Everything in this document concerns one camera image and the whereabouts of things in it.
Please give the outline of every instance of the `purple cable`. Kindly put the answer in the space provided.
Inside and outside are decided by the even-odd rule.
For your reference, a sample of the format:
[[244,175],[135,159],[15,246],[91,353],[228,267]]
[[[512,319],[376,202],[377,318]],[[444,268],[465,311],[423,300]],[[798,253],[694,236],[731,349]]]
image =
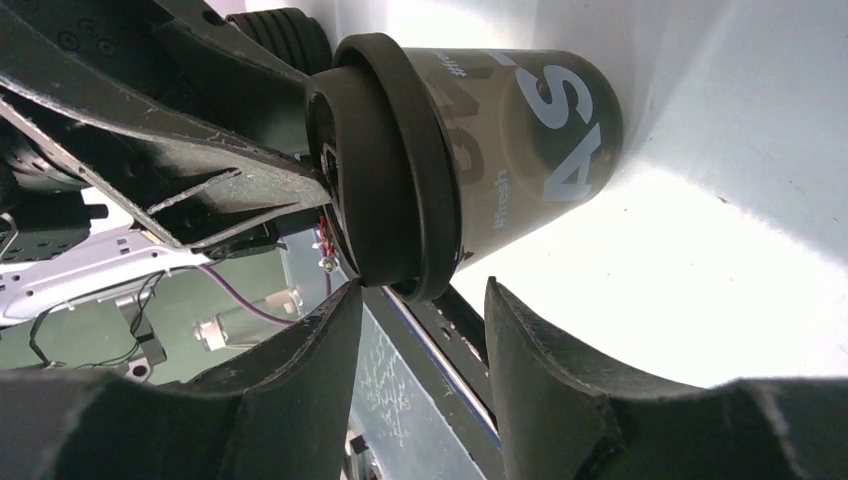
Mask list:
[[270,313],[263,312],[262,310],[259,310],[258,308],[254,307],[249,301],[247,301],[247,299],[245,299],[244,297],[239,295],[239,293],[236,291],[236,289],[234,289],[232,287],[232,285],[230,285],[229,283],[227,283],[226,280],[224,280],[224,277],[222,277],[221,275],[218,275],[218,272],[216,272],[215,270],[212,270],[209,266],[198,265],[197,269],[200,270],[201,272],[205,273],[206,275],[208,275],[209,278],[211,278],[212,280],[214,280],[215,283],[217,283],[218,286],[223,288],[224,291],[227,292],[227,295],[232,297],[232,299],[235,300],[236,303],[238,303],[242,308],[244,308],[248,312],[252,313],[253,315],[261,318],[262,320],[265,320],[268,323],[273,323],[274,325],[279,325],[279,326],[283,326],[283,327],[288,327],[288,326],[295,323],[291,320],[286,320],[284,318],[275,317],[275,316],[271,315]]

